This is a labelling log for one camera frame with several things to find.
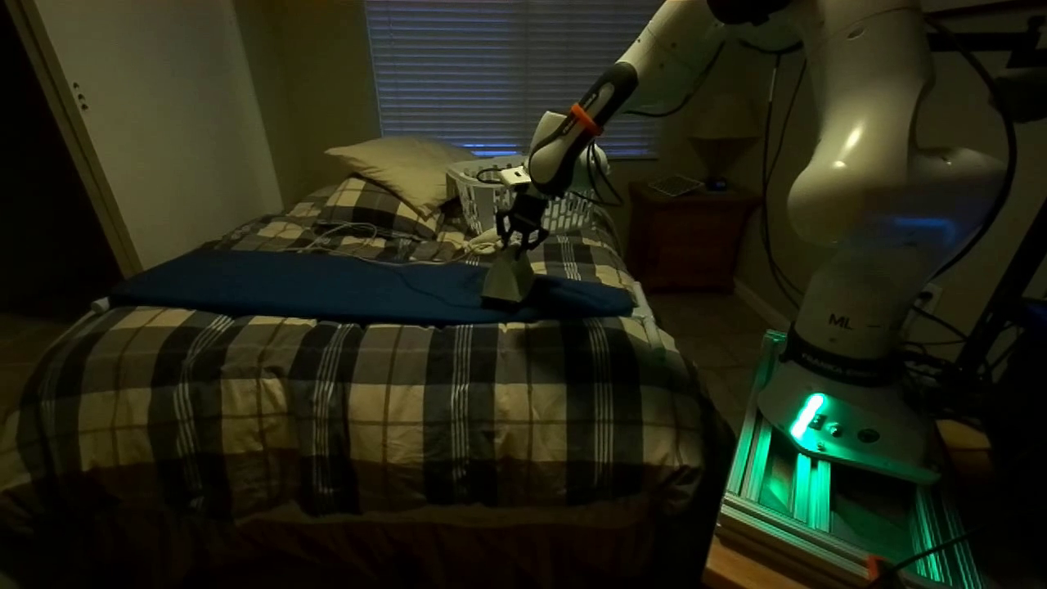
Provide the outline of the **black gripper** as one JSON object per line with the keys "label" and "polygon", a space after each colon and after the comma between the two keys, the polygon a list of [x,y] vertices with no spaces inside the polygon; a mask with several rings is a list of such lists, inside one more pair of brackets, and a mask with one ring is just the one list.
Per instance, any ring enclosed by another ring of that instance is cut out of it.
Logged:
{"label": "black gripper", "polygon": [[547,238],[547,197],[535,187],[523,163],[505,168],[502,179],[515,189],[509,209],[498,213],[498,235],[509,248],[537,248]]}

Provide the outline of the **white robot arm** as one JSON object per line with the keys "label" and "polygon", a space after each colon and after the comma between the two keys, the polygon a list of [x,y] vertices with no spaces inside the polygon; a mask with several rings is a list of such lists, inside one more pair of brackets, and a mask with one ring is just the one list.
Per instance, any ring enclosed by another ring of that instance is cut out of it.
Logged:
{"label": "white robot arm", "polygon": [[632,47],[560,115],[543,115],[515,199],[498,213],[502,266],[547,235],[547,206],[578,155],[629,106],[655,106],[715,61],[739,22],[790,16],[807,55],[818,138],[790,187],[791,230],[829,260],[755,386],[759,415],[800,453],[928,486],[933,419],[897,372],[921,288],[987,221],[1008,170],[972,149],[922,149],[933,55],[921,0],[662,0]]}

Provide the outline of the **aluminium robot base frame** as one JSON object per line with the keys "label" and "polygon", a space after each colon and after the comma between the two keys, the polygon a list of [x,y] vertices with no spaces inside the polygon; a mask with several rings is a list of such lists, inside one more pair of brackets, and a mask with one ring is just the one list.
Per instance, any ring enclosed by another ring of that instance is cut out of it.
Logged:
{"label": "aluminium robot base frame", "polygon": [[807,372],[770,332],[720,540],[807,589],[987,589],[942,460],[897,390]]}

